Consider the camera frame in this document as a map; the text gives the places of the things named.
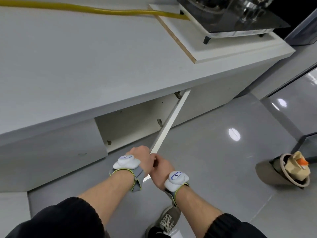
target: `person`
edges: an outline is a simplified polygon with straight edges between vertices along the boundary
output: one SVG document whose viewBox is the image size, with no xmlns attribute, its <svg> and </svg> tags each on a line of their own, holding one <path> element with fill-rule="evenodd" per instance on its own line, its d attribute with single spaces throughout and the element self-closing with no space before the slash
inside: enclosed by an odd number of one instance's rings
<svg viewBox="0 0 317 238">
<path fill-rule="evenodd" d="M 124 168 L 116 168 L 108 179 L 78 197 L 70 197 L 57 205 L 44 208 L 31 220 L 15 227 L 7 238 L 109 237 L 104 226 L 125 194 L 136 187 L 138 175 L 131 171 L 136 165 L 141 168 L 140 171 L 143 170 L 142 175 L 150 174 L 160 190 L 168 192 L 167 186 L 172 186 L 170 190 L 177 188 L 172 198 L 174 206 L 166 208 L 159 219 L 149 226 L 146 230 L 147 238 L 168 238 L 167 234 L 175 227 L 181 213 L 197 238 L 265 238 L 251 224 L 223 213 L 198 196 L 189 187 L 188 176 L 176 172 L 172 164 L 160 155 L 150 154 L 149 148 L 145 146 L 132 148 L 126 156 L 119 158 L 114 167 Z M 173 179 L 183 180 L 176 184 Z"/>
</svg>

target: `hand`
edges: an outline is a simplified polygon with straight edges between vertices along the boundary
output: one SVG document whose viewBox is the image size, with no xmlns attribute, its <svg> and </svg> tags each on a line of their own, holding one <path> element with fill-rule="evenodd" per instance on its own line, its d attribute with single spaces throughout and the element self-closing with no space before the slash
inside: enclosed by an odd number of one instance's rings
<svg viewBox="0 0 317 238">
<path fill-rule="evenodd" d="M 150 173 L 153 168 L 153 163 L 156 154 L 150 154 L 150 149 L 146 146 L 139 146 L 132 148 L 126 155 L 133 155 L 136 159 L 140 160 L 140 167 L 145 173 L 145 177 Z"/>
<path fill-rule="evenodd" d="M 152 168 L 150 176 L 156 187 L 164 191 L 164 183 L 168 179 L 169 174 L 175 171 L 175 168 L 168 160 L 163 159 L 162 156 L 156 155 L 155 158 L 155 167 Z"/>
</svg>

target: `beige trash can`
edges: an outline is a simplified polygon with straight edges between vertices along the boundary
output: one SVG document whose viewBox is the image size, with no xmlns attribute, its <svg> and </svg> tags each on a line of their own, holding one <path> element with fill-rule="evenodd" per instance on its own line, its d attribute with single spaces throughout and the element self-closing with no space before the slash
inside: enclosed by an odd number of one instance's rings
<svg viewBox="0 0 317 238">
<path fill-rule="evenodd" d="M 296 185 L 300 188 L 304 188 L 304 187 L 308 186 L 310 183 L 309 176 L 305 180 L 303 180 L 304 184 L 297 183 L 295 180 L 293 180 L 289 176 L 289 174 L 285 170 L 284 164 L 283 164 L 283 159 L 287 155 L 291 155 L 291 154 L 282 154 L 280 156 L 280 167 L 279 168 L 281 169 L 281 173 L 278 173 L 277 171 L 275 171 L 275 169 L 273 168 L 270 161 L 262 161 L 262 162 L 256 164 L 256 174 L 258 175 L 260 180 L 262 182 L 264 182 L 265 184 L 274 185 L 274 186 L 277 186 L 277 185 L 291 185 L 291 186 Z"/>
</svg>

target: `shoe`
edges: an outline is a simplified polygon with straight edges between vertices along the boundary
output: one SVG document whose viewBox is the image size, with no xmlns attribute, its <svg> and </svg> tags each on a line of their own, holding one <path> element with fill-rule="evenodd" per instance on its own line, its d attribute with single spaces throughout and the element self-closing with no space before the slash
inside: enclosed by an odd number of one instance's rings
<svg viewBox="0 0 317 238">
<path fill-rule="evenodd" d="M 175 208 L 173 206 L 169 206 L 167 207 L 161 214 L 161 216 L 159 217 L 159 219 L 151 224 L 147 229 L 146 229 L 146 233 L 145 233 L 145 237 L 148 238 L 149 236 L 149 231 L 151 228 L 153 227 L 157 227 L 157 228 L 161 228 L 162 231 L 164 231 L 165 233 L 169 234 L 172 229 L 175 227 L 175 225 L 177 224 L 180 215 L 181 215 L 181 211 L 179 208 Z"/>
</svg>

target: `countertop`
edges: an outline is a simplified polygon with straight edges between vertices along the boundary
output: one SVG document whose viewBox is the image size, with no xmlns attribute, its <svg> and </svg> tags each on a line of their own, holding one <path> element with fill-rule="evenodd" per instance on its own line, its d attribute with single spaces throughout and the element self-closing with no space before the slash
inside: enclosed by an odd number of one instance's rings
<svg viewBox="0 0 317 238">
<path fill-rule="evenodd" d="M 260 54 L 193 64 L 154 17 L 12 7 L 0 13 L 0 145 L 294 51 L 281 40 Z"/>
</svg>

